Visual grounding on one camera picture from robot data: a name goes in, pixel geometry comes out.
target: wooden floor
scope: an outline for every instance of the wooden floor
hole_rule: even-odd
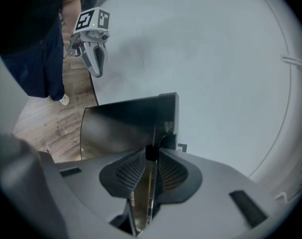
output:
[[[70,34],[63,26],[64,42]],[[55,162],[80,158],[80,127],[86,107],[96,106],[88,71],[80,57],[66,57],[63,64],[68,106],[50,98],[30,97],[16,124],[14,135],[37,150],[49,152]]]

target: dark blue pants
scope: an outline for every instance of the dark blue pants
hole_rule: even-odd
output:
[[[1,57],[29,96],[46,98],[50,95],[54,101],[63,97],[63,39],[59,21],[38,44]]]

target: black shirt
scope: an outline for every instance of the black shirt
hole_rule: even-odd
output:
[[[58,20],[63,0],[0,0],[0,54],[40,42]]]

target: person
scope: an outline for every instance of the person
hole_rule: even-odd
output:
[[[0,55],[29,96],[69,104],[62,79],[64,22],[73,31],[80,0],[5,0],[0,9]]]

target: white shoe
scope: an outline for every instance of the white shoe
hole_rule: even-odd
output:
[[[62,99],[59,100],[60,103],[62,103],[62,105],[67,106],[69,104],[69,97],[64,94]]]

